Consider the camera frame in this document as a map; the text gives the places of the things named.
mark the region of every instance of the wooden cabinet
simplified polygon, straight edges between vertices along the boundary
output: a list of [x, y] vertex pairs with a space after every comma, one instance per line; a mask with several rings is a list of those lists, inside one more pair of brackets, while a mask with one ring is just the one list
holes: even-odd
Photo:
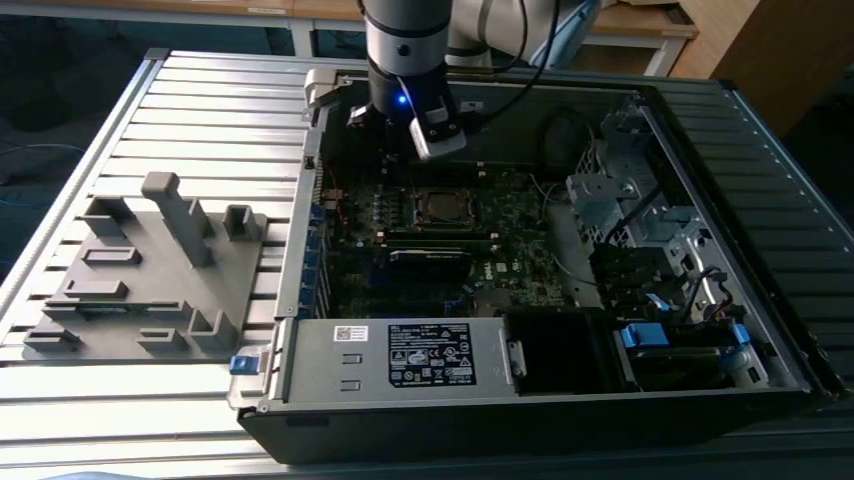
[[699, 27], [671, 76], [733, 80], [784, 135], [854, 62], [851, 0], [680, 0]]

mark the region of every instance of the blue latch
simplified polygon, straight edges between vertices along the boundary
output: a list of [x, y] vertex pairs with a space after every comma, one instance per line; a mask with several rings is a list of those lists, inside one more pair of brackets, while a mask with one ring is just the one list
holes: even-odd
[[665, 347], [669, 345], [660, 323], [632, 323], [619, 332], [625, 348]]
[[228, 362], [228, 373], [232, 375], [257, 375], [260, 360], [252, 355], [234, 355]]
[[668, 312], [669, 310], [672, 310], [669, 304], [661, 299], [661, 297], [659, 297], [653, 293], [647, 293], [645, 296], [649, 300], [652, 300], [655, 308], [657, 308], [661, 312]]
[[747, 345], [750, 343], [750, 332], [740, 323], [732, 325], [732, 333], [735, 334], [735, 340], [739, 345]]

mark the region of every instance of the wooden desk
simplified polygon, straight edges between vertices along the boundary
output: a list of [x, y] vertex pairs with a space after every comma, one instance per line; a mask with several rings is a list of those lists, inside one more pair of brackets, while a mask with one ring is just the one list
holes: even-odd
[[[355, 0], [0, 0], [4, 13], [288, 28], [298, 57], [314, 56], [317, 30], [364, 31]], [[652, 50], [640, 72], [665, 76], [696, 34], [693, 25], [673, 24], [660, 8], [617, 4], [600, 12], [584, 44]]]

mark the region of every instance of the motherboard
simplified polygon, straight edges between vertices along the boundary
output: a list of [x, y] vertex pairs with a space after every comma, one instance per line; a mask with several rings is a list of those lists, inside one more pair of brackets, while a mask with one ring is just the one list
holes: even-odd
[[565, 187], [473, 162], [325, 173], [335, 317], [485, 317], [569, 301], [544, 215]]

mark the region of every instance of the aluminum extrusion table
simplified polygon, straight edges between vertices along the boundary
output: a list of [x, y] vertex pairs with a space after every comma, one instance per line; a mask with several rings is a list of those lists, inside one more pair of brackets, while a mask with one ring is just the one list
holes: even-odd
[[[86, 196], [128, 195], [133, 208], [153, 210], [153, 204], [138, 196], [142, 176], [150, 170], [176, 172], [184, 179], [181, 194], [198, 196], [205, 211], [221, 212], [238, 201], [268, 215], [242, 342], [269, 340], [306, 126], [302, 82], [305, 72], [321, 66], [363, 68], [360, 63], [340, 60], [149, 53], [0, 289], [0, 365], [5, 367], [0, 368], [0, 468], [14, 469], [0, 472], [0, 477], [20, 480], [105, 471], [152, 478], [401, 478], [487, 473], [493, 478], [523, 472], [525, 478], [556, 478], [559, 472], [595, 468], [583, 478], [612, 478], [612, 469], [632, 467], [640, 475], [719, 478], [751, 466], [768, 475], [799, 469], [826, 471], [834, 466], [850, 469], [850, 404], [808, 418], [756, 426], [696, 447], [565, 458], [293, 468], [269, 459], [237, 425], [224, 398], [225, 365], [34, 366], [22, 361], [24, 335], [41, 318], [42, 301], [58, 287], [88, 234], [85, 224], [73, 219]], [[800, 295], [804, 304], [827, 301], [814, 292], [820, 265], [810, 255], [819, 255], [815, 258], [824, 259], [827, 268], [850, 265], [850, 252], [839, 247], [850, 243], [850, 231], [832, 218], [832, 211], [824, 210], [820, 194], [737, 93], [703, 81], [568, 74], [553, 78], [648, 83], [659, 88], [719, 182], [728, 185], [741, 208], [762, 219], [764, 226], [756, 235], [764, 235], [778, 257], [768, 262], [779, 262], [788, 272], [792, 288], [806, 282], [803, 288], [812, 293]], [[774, 188], [763, 190], [755, 185]], [[795, 201], [792, 195], [808, 199], [814, 212], [786, 210]], [[802, 224], [786, 223], [786, 215], [796, 214], [795, 220], [806, 222], [804, 215], [812, 213], [827, 227], [807, 236]], [[770, 225], [774, 219], [782, 223]], [[799, 264], [798, 257], [810, 264]], [[819, 305], [816, 311], [816, 315], [835, 315], [819, 335], [835, 345], [828, 349], [830, 360], [848, 380], [854, 378], [852, 323], [838, 312], [851, 301], [832, 297], [831, 305]], [[848, 333], [831, 335], [836, 331]], [[819, 458], [820, 463], [811, 464], [807, 457]], [[708, 466], [707, 462], [720, 460], [731, 463]], [[573, 475], [581, 478], [580, 472]]]

